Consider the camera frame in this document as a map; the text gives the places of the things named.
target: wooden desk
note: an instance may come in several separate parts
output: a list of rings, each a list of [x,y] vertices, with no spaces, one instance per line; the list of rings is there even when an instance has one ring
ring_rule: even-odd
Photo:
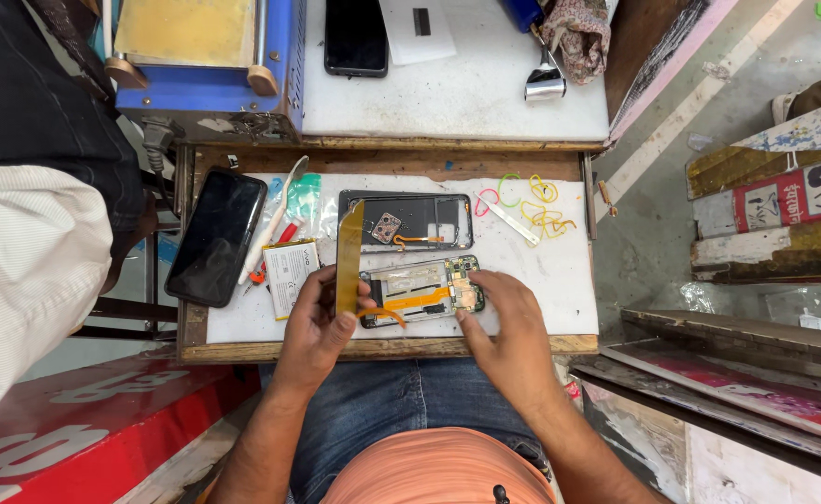
[[[205,173],[213,166],[229,166],[226,156],[237,155],[241,173],[288,171],[302,154],[310,155],[314,173],[425,175],[436,181],[502,177],[518,173],[530,177],[582,180],[580,151],[599,150],[595,143],[479,142],[434,139],[306,138],[301,146],[183,145],[177,153],[175,191],[188,221]],[[445,169],[445,161],[452,161]],[[181,363],[276,361],[282,343],[206,342],[208,308],[180,302],[177,356]],[[554,354],[596,354],[596,335],[551,336]],[[345,361],[456,357],[469,355],[463,338],[355,339],[342,351]]]

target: red tool handle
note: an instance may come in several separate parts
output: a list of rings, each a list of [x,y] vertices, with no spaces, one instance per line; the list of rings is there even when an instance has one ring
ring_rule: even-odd
[[[301,217],[295,217],[298,221],[298,224],[304,224],[304,220]],[[277,243],[286,243],[287,241],[292,239],[292,236],[298,231],[298,225],[295,223],[289,223],[286,226],[286,229],[283,231],[283,234],[280,235],[280,239],[277,240]],[[258,283],[264,281],[264,273],[267,271],[267,262],[260,263],[260,268],[258,269],[259,274],[257,273],[249,273],[249,278]]]

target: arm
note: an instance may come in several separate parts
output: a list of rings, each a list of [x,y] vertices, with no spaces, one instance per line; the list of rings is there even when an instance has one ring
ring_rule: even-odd
[[[277,369],[214,484],[209,504],[286,501],[304,411],[358,323],[349,312],[330,316],[333,292],[324,285],[335,277],[335,266],[327,266],[308,276],[298,293]],[[358,293],[362,308],[375,306],[362,281]]]
[[[569,504],[653,503],[606,443],[567,399],[554,376],[544,318],[534,294],[503,273],[470,273],[497,309],[501,333],[492,342],[476,319],[457,312],[463,336],[494,387],[541,441]]]

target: person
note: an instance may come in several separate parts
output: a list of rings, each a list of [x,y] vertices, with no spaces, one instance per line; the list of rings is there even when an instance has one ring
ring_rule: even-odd
[[[80,329],[154,231],[136,152],[63,69],[22,0],[0,0],[0,399]]]
[[[821,108],[821,80],[810,85],[804,91],[790,92],[772,100],[772,118],[774,125],[808,114]]]
[[[566,397],[522,282],[470,273],[501,324],[492,341],[457,312],[475,361],[336,363],[357,321],[330,315],[334,278],[328,266],[304,283],[208,502],[283,504],[290,489],[296,504],[554,502],[544,455],[569,504],[656,502]],[[361,308],[369,292],[361,281]]]

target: power cord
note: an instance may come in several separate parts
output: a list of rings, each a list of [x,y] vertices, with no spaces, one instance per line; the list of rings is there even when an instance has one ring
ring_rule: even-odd
[[[174,203],[168,195],[168,190],[165,189],[165,177],[161,172],[165,169],[165,153],[171,142],[175,138],[183,138],[186,132],[170,118],[148,117],[143,118],[142,122],[146,125],[143,129],[142,146],[146,149],[148,167],[155,172],[161,199],[165,201],[171,212],[174,212]]]

